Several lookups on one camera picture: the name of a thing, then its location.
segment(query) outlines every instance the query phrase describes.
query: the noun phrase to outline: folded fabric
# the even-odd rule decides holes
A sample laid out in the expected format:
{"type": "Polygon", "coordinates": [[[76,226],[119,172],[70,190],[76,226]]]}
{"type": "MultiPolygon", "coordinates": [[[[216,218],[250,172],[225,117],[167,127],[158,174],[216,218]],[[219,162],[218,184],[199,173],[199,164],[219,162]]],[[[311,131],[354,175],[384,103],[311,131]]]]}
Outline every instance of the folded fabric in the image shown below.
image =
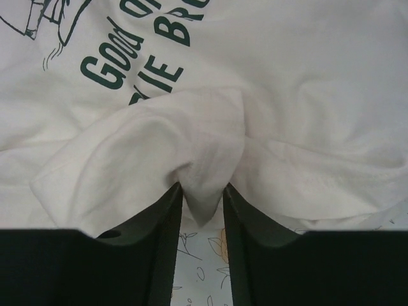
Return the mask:
{"type": "Polygon", "coordinates": [[[292,228],[408,199],[407,1],[5,3],[1,226],[97,235],[176,180],[199,225],[230,178],[292,228]]]}

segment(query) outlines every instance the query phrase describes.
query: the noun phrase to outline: black object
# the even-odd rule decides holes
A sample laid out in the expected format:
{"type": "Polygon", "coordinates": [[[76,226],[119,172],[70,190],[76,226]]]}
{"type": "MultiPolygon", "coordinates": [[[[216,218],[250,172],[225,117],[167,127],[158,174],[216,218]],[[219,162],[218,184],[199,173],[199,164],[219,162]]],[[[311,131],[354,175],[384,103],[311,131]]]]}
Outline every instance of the black object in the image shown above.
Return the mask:
{"type": "Polygon", "coordinates": [[[408,305],[408,232],[301,236],[232,186],[224,220],[234,306],[408,305]]]}
{"type": "Polygon", "coordinates": [[[0,305],[169,305],[182,190],[97,240],[75,230],[0,231],[0,305]]]}

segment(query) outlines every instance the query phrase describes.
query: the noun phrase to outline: white fabric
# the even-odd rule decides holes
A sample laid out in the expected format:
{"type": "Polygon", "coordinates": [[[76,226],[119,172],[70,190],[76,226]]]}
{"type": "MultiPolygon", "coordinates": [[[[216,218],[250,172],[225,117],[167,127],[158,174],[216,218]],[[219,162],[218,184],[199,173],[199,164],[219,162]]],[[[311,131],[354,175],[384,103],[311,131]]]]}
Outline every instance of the white fabric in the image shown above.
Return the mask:
{"type": "Polygon", "coordinates": [[[160,197],[189,163],[197,177],[182,183],[200,223],[232,171],[253,205],[292,228],[377,227],[408,198],[407,1],[51,1],[25,32],[28,11],[6,2],[1,226],[97,235],[160,197]],[[150,107],[152,122],[132,121],[150,107]],[[191,139],[196,150],[179,154],[191,139]],[[179,159],[159,155],[162,146],[179,159]]]}

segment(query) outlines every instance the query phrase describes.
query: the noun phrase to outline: white t-shirt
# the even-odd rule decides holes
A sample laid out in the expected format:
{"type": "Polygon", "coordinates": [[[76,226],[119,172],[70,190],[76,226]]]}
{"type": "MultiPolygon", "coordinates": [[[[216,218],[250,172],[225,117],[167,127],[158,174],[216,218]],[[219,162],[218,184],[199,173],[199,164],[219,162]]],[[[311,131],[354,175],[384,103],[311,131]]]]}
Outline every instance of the white t-shirt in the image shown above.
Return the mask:
{"type": "Polygon", "coordinates": [[[229,180],[292,227],[408,198],[406,1],[43,2],[0,4],[2,227],[98,235],[186,165],[201,223],[229,180]]]}

